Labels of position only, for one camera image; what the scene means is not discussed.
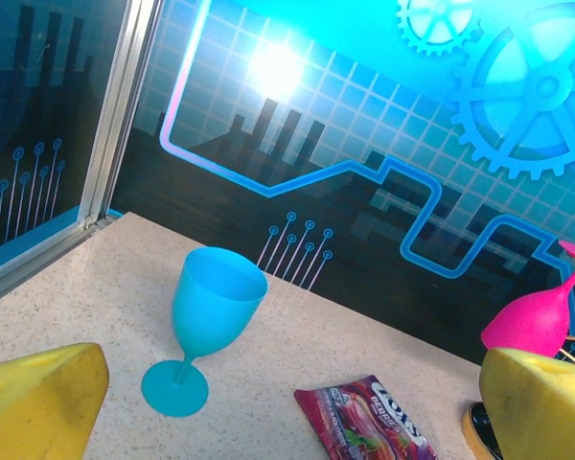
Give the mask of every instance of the pink wine glass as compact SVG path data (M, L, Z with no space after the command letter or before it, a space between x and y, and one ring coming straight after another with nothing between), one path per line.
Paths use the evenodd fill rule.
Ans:
M575 259L575 244L560 241ZM526 294L502 309L481 333L487 349L503 347L554 357L566 341L570 314L568 296L575 271L560 286Z

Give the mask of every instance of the glass base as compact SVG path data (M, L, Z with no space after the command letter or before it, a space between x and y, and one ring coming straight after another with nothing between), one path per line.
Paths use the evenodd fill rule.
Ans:
M182 365L183 361L161 361L151 366L143 376L143 397L147 404L162 415L194 415L207 402L209 385L194 366L187 372L182 383L174 381Z

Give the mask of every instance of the yellow object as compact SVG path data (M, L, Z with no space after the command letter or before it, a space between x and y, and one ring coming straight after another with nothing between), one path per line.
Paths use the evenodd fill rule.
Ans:
M504 460L575 459L575 364L491 349L479 388Z
M95 343L0 363L0 460L82 458L107 388Z

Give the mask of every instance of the blue plastic wine glass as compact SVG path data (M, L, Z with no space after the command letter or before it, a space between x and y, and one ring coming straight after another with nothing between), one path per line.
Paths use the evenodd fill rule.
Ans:
M188 254L172 300L172 328L185 358L148 369L141 384L147 403L167 416L197 413L207 402L209 386L192 361L234 342L267 289L262 271L240 254L219 247Z

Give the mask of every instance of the metal frame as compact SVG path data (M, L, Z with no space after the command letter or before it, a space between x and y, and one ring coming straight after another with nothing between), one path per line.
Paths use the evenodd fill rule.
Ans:
M0 295L94 232L108 207L164 0L129 0L85 178L77 222L0 266Z

